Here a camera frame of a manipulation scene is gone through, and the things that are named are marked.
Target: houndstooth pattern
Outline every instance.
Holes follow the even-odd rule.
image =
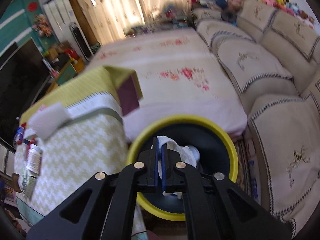
[[[38,144],[44,151],[41,174],[31,199],[17,197],[42,215],[47,215],[96,172],[120,172],[125,166],[127,145],[121,123],[114,117],[98,114],[63,127],[47,141]],[[15,172],[23,166],[23,149],[17,148]],[[136,208],[133,232],[145,231]]]

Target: teal wall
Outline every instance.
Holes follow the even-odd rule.
[[[28,10],[28,5],[31,2],[37,3],[36,11],[30,12]],[[15,0],[8,6],[7,10],[0,19],[0,26],[9,17],[14,15],[15,13],[20,12],[23,9],[24,13],[17,16],[15,19],[13,19],[0,29],[0,53],[18,35],[23,32],[27,33],[28,30],[30,30],[28,28],[32,27],[35,19],[35,14],[43,13],[38,0]],[[49,38],[46,36],[39,37],[37,32],[31,30],[26,35],[21,35],[21,39],[17,41],[17,44],[20,46],[29,38],[33,38],[36,45],[42,48],[42,53],[44,53],[50,46],[52,46],[56,42],[54,35],[51,35]]]

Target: patterned tablecloth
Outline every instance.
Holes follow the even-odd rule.
[[[44,153],[33,195],[27,199],[17,193],[19,211],[29,224],[36,224],[96,172],[113,174],[124,168],[127,144],[115,86],[135,72],[117,73],[116,81],[111,73],[100,67],[80,75],[47,95],[21,117],[21,122],[28,122],[41,105],[56,102],[76,116],[48,140],[38,143]],[[33,136],[31,128],[25,135]],[[18,146],[15,173],[21,172],[23,155],[23,147]],[[140,207],[136,205],[132,238],[147,239],[145,231]]]

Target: red circle decoration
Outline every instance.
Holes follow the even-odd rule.
[[[29,12],[34,12],[38,9],[38,3],[37,2],[31,2],[28,5],[28,11]]]

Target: television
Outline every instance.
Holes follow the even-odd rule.
[[[0,66],[0,139],[11,147],[21,115],[50,78],[42,59],[33,39],[29,39]]]

